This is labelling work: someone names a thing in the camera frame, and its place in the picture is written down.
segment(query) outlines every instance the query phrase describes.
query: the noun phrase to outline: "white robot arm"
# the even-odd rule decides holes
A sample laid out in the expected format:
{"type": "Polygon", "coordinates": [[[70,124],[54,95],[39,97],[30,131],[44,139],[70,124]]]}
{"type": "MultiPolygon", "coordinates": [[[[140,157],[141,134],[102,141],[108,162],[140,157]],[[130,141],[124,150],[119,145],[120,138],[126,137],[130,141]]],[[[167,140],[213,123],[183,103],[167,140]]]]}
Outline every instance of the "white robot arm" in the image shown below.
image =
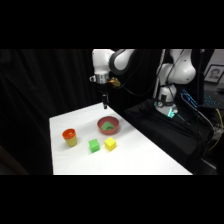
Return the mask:
{"type": "MultiPolygon", "coordinates": [[[[95,49],[93,51],[95,76],[91,77],[90,81],[98,84],[105,109],[109,102],[107,94],[107,84],[110,81],[109,72],[111,71],[116,75],[127,72],[135,52],[136,49],[121,49],[117,52],[109,49],[95,49]]],[[[173,117],[177,112],[174,104],[176,88],[173,84],[188,84],[195,77],[196,71],[191,63],[191,52],[192,49],[172,49],[170,55],[173,58],[173,64],[162,65],[162,60],[162,67],[159,66],[158,83],[160,90],[156,109],[166,116],[173,117]]]]}
{"type": "Polygon", "coordinates": [[[93,66],[94,74],[90,78],[91,82],[96,82],[99,91],[102,93],[104,108],[107,109],[108,99],[108,82],[110,81],[109,72],[116,75],[122,75],[127,72],[135,49],[121,49],[114,52],[109,49],[94,49],[93,66]]]}

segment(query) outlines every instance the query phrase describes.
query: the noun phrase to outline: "cube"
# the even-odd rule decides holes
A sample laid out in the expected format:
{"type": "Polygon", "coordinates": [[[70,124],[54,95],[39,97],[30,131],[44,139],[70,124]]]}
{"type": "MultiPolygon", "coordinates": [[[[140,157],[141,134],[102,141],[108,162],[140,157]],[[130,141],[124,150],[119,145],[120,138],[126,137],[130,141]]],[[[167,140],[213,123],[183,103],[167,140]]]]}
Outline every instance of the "cube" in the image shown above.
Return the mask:
{"type": "Polygon", "coordinates": [[[92,153],[100,150],[100,145],[99,145],[97,139],[89,141],[89,146],[90,146],[90,149],[91,149],[92,153]]]}
{"type": "Polygon", "coordinates": [[[110,122],[105,122],[101,127],[103,130],[113,130],[115,127],[110,122]]]}
{"type": "Polygon", "coordinates": [[[112,151],[116,148],[117,146],[117,143],[116,141],[113,139],[113,138],[108,138],[106,141],[105,141],[105,147],[109,150],[109,151],[112,151]]]}

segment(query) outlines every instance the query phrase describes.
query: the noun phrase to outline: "white table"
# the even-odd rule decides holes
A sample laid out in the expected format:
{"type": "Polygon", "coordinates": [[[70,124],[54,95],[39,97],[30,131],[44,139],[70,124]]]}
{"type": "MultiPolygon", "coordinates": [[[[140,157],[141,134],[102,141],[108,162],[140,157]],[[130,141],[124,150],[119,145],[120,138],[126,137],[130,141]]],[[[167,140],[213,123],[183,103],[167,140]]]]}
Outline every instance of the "white table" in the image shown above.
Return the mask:
{"type": "Polygon", "coordinates": [[[126,120],[103,104],[50,119],[51,147],[55,175],[191,175],[126,120]],[[105,116],[116,117],[120,130],[113,136],[102,134],[97,122],[105,116]],[[70,148],[63,131],[74,128],[78,144],[70,148]],[[104,141],[112,137],[117,148],[109,152],[104,141]],[[91,153],[89,141],[97,139],[100,151],[91,153]]]}

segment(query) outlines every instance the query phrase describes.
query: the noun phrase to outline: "cup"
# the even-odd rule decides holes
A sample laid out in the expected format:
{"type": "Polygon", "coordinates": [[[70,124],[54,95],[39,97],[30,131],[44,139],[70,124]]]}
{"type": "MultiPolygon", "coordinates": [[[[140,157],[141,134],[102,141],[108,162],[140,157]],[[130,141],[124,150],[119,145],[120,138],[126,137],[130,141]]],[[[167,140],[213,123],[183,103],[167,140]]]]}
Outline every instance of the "cup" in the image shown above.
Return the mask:
{"type": "Polygon", "coordinates": [[[77,145],[77,138],[74,129],[68,129],[64,131],[62,136],[70,147],[77,145]]]}

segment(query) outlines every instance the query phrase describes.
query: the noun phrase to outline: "bowl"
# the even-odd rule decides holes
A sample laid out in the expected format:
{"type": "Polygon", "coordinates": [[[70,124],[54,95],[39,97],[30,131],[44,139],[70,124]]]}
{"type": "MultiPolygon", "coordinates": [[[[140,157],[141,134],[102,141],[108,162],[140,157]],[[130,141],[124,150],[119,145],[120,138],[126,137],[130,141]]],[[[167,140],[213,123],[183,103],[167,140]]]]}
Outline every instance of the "bowl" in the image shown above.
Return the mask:
{"type": "Polygon", "coordinates": [[[105,135],[112,135],[117,132],[119,127],[119,120],[115,117],[104,117],[100,119],[97,123],[100,131],[105,135]],[[101,127],[104,125],[105,122],[110,122],[115,127],[113,130],[103,130],[101,127]]]}

